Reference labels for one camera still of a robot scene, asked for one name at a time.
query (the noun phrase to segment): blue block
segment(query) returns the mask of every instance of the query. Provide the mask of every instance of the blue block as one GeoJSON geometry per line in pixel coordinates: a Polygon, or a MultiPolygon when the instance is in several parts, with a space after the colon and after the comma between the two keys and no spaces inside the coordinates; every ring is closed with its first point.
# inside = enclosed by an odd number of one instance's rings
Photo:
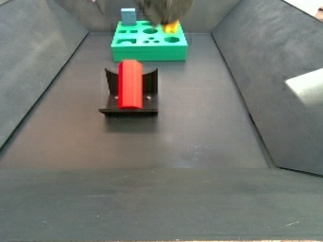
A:
{"type": "Polygon", "coordinates": [[[136,9],[122,9],[123,26],[136,25],[136,9]]]}

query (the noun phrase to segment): black base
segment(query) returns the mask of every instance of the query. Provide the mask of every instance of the black base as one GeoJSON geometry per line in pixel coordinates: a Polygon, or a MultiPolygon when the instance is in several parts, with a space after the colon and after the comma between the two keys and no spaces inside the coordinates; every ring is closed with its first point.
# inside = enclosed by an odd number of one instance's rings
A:
{"type": "Polygon", "coordinates": [[[110,90],[110,96],[104,109],[99,111],[106,115],[158,115],[158,69],[143,75],[144,81],[144,108],[143,109],[119,109],[119,75],[106,70],[106,78],[110,90]]]}

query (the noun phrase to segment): hole in green block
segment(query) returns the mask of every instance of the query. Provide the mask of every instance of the hole in green block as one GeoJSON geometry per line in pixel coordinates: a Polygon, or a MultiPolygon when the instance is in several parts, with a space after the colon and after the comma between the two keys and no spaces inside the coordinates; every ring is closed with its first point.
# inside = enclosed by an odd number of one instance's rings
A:
{"type": "Polygon", "coordinates": [[[158,30],[155,29],[155,28],[147,28],[146,30],[144,30],[144,33],[146,34],[155,34],[158,32],[158,30]]]}
{"type": "Polygon", "coordinates": [[[122,39],[116,41],[116,43],[124,43],[124,42],[136,43],[136,39],[122,39]]]}
{"type": "Polygon", "coordinates": [[[152,26],[151,22],[144,22],[142,26],[152,26]]]}
{"type": "Polygon", "coordinates": [[[168,43],[178,43],[179,42],[179,38],[168,37],[168,38],[166,38],[166,42],[168,42],[168,43]]]}

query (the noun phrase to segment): gray floor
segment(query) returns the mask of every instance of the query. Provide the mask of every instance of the gray floor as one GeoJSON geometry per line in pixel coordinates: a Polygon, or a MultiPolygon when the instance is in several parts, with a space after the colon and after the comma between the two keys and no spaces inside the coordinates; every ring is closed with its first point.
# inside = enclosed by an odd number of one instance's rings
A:
{"type": "Polygon", "coordinates": [[[323,180],[273,168],[211,35],[160,71],[156,117],[107,119],[92,34],[0,153],[3,240],[322,239],[323,180]]]}

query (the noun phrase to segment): black stand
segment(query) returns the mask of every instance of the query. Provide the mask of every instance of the black stand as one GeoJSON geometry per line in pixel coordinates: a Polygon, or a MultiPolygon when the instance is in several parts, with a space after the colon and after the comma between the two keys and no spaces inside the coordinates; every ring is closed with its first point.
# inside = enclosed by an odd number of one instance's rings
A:
{"type": "Polygon", "coordinates": [[[151,73],[143,75],[143,109],[119,109],[118,106],[118,94],[119,94],[119,75],[106,69],[107,85],[110,90],[110,96],[104,109],[99,111],[106,114],[124,114],[124,115],[158,115],[158,69],[151,73]]]}

